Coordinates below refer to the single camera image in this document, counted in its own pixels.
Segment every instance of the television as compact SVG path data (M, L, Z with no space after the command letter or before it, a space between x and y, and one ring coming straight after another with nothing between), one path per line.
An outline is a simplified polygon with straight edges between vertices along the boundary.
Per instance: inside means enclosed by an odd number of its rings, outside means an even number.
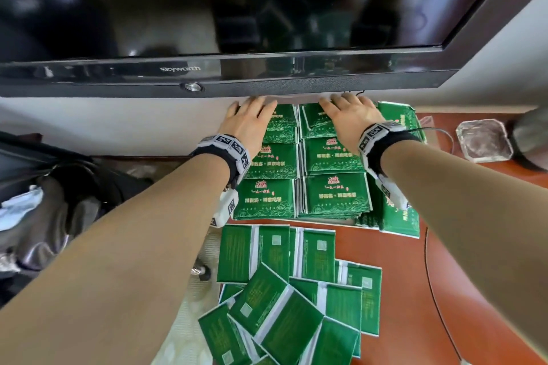
M531 0L0 0L0 95L436 88Z

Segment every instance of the hand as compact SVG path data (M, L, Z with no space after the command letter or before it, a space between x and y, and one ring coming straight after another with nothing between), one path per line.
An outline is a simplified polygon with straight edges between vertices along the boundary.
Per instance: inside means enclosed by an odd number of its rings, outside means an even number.
M264 102L264 97L249 97L238 109L236 101L229 107L219 127L220 134L230 134L241 141L251 159L261 151L266 126L278 105L274 100L263 107Z
M367 97L356 97L354 94L344 93L341 97L333 94L333 103L322 98L319 105L333 120L337 137L347 150L359 155L358 142L363 131L374 123L386 121L373 102Z

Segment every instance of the forearm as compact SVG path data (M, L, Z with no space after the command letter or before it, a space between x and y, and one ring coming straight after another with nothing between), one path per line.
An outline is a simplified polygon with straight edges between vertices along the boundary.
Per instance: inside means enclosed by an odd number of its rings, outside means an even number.
M4 307L4 362L150 364L228 180L199 155L101 218Z
M401 141L381 166L483 295L546 357L548 190Z

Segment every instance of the glass ashtray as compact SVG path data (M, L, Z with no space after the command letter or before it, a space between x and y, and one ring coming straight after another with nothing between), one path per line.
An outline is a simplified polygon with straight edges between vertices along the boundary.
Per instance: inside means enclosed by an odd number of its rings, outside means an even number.
M513 155L504 124L496 119L463 121L456 137L464 157L475 163L503 162Z

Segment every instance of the black wrist strap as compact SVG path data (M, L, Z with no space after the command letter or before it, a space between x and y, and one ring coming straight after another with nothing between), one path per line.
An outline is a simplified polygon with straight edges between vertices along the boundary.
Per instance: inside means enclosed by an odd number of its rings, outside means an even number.
M204 153L222 157L226 161L230 168L230 177L227 185L230 185L233 189L236 188L236 181L238 180L236 159L234 159L226 150L220 149L217 146L199 147L192 152L192 157L202 155Z
M386 174L382 171L382 168L380 167L380 158L386 149L388 149L394 143L398 143L402 140L420 141L415 135L409 132L388 133L385 137L377 140L369 154L367 154L367 162L369 163L369 167L371 168L371 170L374 171L376 174L382 174L386 176Z

